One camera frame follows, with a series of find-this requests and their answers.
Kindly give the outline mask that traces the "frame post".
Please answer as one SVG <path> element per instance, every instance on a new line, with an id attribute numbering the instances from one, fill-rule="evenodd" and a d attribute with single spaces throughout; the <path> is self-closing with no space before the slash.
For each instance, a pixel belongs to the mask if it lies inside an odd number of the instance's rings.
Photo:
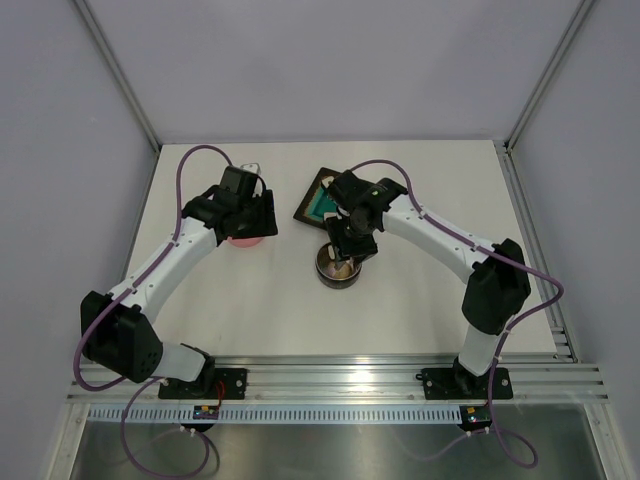
<path id="1" fill-rule="evenodd" d="M 97 53 L 101 61 L 107 68 L 135 122 L 142 130 L 151 150 L 154 152 L 154 155 L 158 157 L 162 143 L 159 140 L 152 122 L 140 103 L 138 96 L 132 88 L 110 40 L 91 6 L 91 3 L 86 0 L 70 0 L 69 4 L 74 9 L 80 22 L 86 29 L 91 42 L 97 49 Z"/>
<path id="2" fill-rule="evenodd" d="M 514 152 L 598 4 L 598 0 L 578 2 L 513 127 L 503 142 L 507 154 L 511 155 Z"/>

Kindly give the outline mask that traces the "round cream steamed bun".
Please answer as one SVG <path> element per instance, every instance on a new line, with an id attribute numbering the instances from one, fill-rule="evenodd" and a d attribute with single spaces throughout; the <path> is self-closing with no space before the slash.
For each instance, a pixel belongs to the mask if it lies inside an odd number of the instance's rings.
<path id="1" fill-rule="evenodd" d="M 350 264 L 334 264 L 329 268 L 329 274 L 335 280 L 346 280 L 353 275 L 353 267 Z"/>

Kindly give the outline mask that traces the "left small circuit board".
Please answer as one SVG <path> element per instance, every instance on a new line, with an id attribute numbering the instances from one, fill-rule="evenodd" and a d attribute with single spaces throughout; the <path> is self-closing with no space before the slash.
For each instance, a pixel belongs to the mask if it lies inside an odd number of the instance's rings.
<path id="1" fill-rule="evenodd" d="M 193 410 L 194 420 L 212 420 L 217 421 L 219 418 L 219 408 L 213 405 L 196 405 Z"/>

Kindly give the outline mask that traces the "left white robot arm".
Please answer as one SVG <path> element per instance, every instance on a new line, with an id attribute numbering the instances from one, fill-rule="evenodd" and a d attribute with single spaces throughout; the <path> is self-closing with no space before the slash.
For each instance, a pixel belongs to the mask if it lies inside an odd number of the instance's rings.
<path id="1" fill-rule="evenodd" d="M 173 234 L 128 279 L 81 302 L 82 338 L 74 358 L 87 358 L 142 383 L 180 381 L 195 398 L 215 388 L 215 360 L 185 344 L 162 341 L 153 323 L 191 270 L 224 241 L 274 236 L 274 196 L 255 164 L 228 166 L 221 181 L 178 211 Z"/>

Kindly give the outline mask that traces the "left frame post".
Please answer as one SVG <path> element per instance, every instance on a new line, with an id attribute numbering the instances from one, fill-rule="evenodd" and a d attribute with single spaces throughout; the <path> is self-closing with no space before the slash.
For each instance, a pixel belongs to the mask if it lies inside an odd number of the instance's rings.
<path id="1" fill-rule="evenodd" d="M 138 96 L 132 88 L 110 40 L 91 6 L 91 3 L 86 0 L 70 0 L 69 4 L 74 9 L 80 22 L 86 29 L 91 42 L 97 49 L 97 53 L 101 61 L 107 68 L 135 122 L 142 130 L 151 150 L 154 152 L 154 155 L 158 157 L 162 143 L 159 140 L 152 122 L 140 103 Z"/>

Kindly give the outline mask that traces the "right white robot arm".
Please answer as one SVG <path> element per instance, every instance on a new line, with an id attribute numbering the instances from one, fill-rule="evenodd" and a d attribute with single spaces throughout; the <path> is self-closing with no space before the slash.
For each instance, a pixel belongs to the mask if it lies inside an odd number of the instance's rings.
<path id="1" fill-rule="evenodd" d="M 371 183 L 346 170 L 323 179 L 321 187 L 337 206 L 324 218 L 328 254 L 336 264 L 361 265 L 378 252 L 374 234 L 389 233 L 438 260 L 464 284 L 464 344 L 451 369 L 433 382 L 464 398 L 484 393 L 499 337 L 531 294 L 519 244 L 492 243 L 432 216 L 389 178 Z"/>

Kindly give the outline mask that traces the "small circuit board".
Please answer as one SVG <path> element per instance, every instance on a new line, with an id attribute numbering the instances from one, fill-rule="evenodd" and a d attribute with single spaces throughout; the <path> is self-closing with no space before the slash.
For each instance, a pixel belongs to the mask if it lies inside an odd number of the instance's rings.
<path id="1" fill-rule="evenodd" d="M 460 418 L 459 427 L 465 432 L 484 430 L 492 425 L 491 412 L 488 406 L 461 406 Z"/>
<path id="2" fill-rule="evenodd" d="M 213 405 L 196 405 L 193 410 L 194 420 L 212 420 L 217 421 L 219 418 L 219 408 Z"/>

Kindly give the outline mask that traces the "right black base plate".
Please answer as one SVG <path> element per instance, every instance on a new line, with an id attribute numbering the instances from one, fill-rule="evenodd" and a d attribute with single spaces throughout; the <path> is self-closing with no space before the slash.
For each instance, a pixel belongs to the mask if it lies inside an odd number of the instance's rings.
<path id="1" fill-rule="evenodd" d="M 422 385 L 426 400 L 487 400 L 490 386 L 493 400 L 514 398 L 506 368 L 496 369 L 492 383 L 489 382 L 489 376 L 490 371 L 476 377 L 453 367 L 432 367 L 420 370 L 415 374 L 415 379 Z"/>

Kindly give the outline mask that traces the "pink lunch box lid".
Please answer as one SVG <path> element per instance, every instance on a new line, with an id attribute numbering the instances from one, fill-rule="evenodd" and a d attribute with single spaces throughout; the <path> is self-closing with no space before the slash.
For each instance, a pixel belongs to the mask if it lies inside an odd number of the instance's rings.
<path id="1" fill-rule="evenodd" d="M 230 238 L 228 243 L 236 248 L 247 249 L 253 248 L 259 245 L 264 240 L 263 237 L 253 237 L 253 238 L 245 238 L 245 239 L 233 239 Z"/>

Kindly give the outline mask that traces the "round steel lunch box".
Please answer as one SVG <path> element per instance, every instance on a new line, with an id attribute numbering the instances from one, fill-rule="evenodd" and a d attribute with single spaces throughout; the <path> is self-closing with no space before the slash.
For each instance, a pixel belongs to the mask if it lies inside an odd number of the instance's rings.
<path id="1" fill-rule="evenodd" d="M 335 260 L 330 256 L 331 251 L 330 243 L 319 248 L 314 262 L 316 276 L 328 288 L 349 288 L 359 279 L 361 265 L 354 260 Z"/>

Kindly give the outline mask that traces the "black teal square plate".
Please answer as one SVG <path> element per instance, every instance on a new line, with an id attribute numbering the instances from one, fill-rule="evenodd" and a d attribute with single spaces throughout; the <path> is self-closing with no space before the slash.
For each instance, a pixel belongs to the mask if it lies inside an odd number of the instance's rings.
<path id="1" fill-rule="evenodd" d="M 324 216 L 338 211 L 336 203 L 322 187 L 322 181 L 328 177 L 337 177 L 338 171 L 322 167 L 319 169 L 301 203 L 293 214 L 293 219 L 307 226 L 326 230 Z"/>

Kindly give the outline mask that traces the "right side aluminium rail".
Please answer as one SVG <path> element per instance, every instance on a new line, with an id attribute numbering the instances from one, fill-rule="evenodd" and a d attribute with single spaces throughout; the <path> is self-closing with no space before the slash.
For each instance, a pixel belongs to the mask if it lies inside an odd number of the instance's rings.
<path id="1" fill-rule="evenodd" d="M 529 262 L 534 269 L 551 276 L 552 272 L 549 269 L 549 264 L 543 252 L 538 228 L 535 223 L 532 203 L 526 191 L 522 176 L 514 161 L 514 156 L 508 151 L 502 141 L 494 141 L 493 145 L 516 213 Z M 571 331 L 570 322 L 564 315 L 561 301 L 557 300 L 549 305 L 545 309 L 545 314 L 550 324 L 552 334 L 560 337 L 560 340 L 555 340 L 557 350 L 555 357 L 564 363 L 581 363 L 582 359 L 579 348 Z"/>

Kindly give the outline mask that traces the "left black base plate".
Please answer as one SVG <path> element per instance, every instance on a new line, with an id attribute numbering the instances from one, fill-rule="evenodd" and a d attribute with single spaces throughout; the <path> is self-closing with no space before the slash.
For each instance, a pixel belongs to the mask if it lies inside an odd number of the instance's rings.
<path id="1" fill-rule="evenodd" d="M 162 400 L 244 400 L 248 370 L 244 368 L 214 367 L 195 381 L 170 379 L 161 384 L 158 397 Z"/>

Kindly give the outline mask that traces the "white sushi dark centre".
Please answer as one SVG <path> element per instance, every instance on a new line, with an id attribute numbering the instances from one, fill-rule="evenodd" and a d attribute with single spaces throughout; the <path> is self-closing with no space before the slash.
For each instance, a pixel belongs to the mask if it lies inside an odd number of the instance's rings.
<path id="1" fill-rule="evenodd" d="M 323 215 L 323 220 L 324 220 L 324 222 L 328 222 L 328 221 L 329 221 L 329 220 L 331 220 L 331 219 L 338 219 L 338 220 L 340 220 L 340 219 L 343 219 L 343 218 L 344 218 L 344 215 L 343 215 L 342 213 L 340 213 L 340 212 L 326 212 L 326 213 Z"/>

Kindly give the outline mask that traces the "white sushi green centre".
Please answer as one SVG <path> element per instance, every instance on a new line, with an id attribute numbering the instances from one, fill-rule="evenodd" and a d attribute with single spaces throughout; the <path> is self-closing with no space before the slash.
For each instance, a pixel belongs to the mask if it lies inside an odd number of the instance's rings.
<path id="1" fill-rule="evenodd" d="M 333 181 L 334 181 L 333 176 L 327 176 L 322 179 L 321 184 L 325 189 L 328 189 L 330 185 L 333 183 Z"/>

